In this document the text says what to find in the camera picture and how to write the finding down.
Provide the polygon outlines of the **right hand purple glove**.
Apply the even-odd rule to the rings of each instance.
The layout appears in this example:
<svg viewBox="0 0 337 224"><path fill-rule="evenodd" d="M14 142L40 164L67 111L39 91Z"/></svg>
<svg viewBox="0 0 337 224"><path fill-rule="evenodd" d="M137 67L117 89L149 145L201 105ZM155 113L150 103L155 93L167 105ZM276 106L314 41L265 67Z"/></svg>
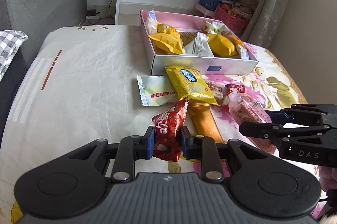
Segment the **right hand purple glove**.
<svg viewBox="0 0 337 224"><path fill-rule="evenodd" d="M318 176L320 186L324 192L337 189L337 169L316 166L315 174Z"/></svg>

